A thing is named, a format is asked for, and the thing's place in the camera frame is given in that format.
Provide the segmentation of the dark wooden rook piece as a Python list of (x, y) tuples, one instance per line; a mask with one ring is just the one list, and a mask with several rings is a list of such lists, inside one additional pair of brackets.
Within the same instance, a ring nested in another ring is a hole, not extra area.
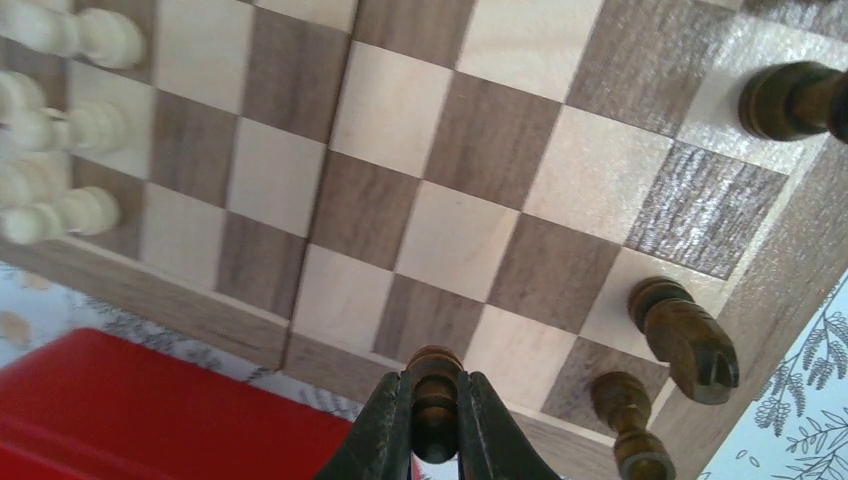
[(651, 402), (634, 375), (614, 371), (596, 377), (590, 387), (599, 420), (616, 434), (613, 455), (624, 480), (671, 480), (675, 466), (662, 441), (647, 429)]

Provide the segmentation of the dark wooden pawn piece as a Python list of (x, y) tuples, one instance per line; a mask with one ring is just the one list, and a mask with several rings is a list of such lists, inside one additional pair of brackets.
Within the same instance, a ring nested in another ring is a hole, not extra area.
[(422, 461), (442, 464), (458, 451), (459, 358), (438, 345), (422, 347), (411, 357), (406, 372), (412, 378), (412, 450)]

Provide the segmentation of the black chess piece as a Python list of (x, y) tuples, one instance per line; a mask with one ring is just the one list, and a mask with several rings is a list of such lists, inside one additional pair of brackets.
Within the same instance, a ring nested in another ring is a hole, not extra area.
[(847, 73), (813, 61), (769, 66), (744, 85), (738, 117), (749, 134), (800, 141), (828, 133), (847, 142)]

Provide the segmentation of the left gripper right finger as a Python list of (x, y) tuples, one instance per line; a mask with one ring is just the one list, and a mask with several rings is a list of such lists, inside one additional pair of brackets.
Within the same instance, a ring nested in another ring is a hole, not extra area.
[(557, 479), (481, 372), (457, 377), (461, 479)]

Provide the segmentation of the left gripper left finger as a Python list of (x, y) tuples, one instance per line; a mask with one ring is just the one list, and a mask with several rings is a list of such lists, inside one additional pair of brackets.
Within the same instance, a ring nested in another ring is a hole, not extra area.
[(410, 479), (412, 402), (411, 374), (385, 374), (340, 447), (314, 478)]

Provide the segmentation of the dark wooden knight piece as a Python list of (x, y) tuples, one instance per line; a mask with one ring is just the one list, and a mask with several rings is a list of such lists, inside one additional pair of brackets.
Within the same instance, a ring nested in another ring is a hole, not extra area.
[(681, 283), (664, 276), (640, 281), (628, 295), (627, 311), (686, 397), (703, 405), (728, 402), (740, 383), (736, 349)]

